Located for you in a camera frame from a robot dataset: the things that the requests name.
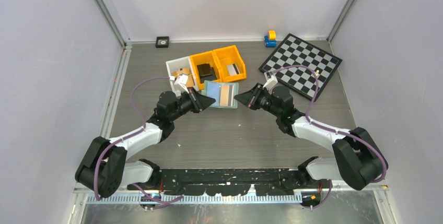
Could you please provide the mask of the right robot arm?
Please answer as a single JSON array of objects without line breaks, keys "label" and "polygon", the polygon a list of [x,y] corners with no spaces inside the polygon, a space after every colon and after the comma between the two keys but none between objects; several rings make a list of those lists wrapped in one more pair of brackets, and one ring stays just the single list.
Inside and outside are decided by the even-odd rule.
[{"label": "right robot arm", "polygon": [[334,154],[331,159],[312,158],[300,165],[298,181],[302,186],[313,187],[319,180],[342,180],[362,190],[386,176],[389,165],[367,130],[337,128],[307,117],[295,108],[287,87],[268,91],[257,83],[234,99],[251,110],[262,109],[276,116],[283,133],[309,140]]}]

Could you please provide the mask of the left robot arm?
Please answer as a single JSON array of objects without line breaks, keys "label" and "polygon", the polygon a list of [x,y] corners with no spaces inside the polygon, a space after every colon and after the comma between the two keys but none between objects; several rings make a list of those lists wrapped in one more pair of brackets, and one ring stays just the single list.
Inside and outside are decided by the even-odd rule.
[{"label": "left robot arm", "polygon": [[159,167],[146,159],[128,163],[141,150],[166,140],[174,130],[174,121],[188,112],[200,113],[215,99],[189,88],[177,97],[172,91],[160,94],[153,115],[126,135],[94,138],[75,173],[76,182],[94,191],[97,199],[108,198],[117,189],[142,184],[149,190],[160,183]]}]

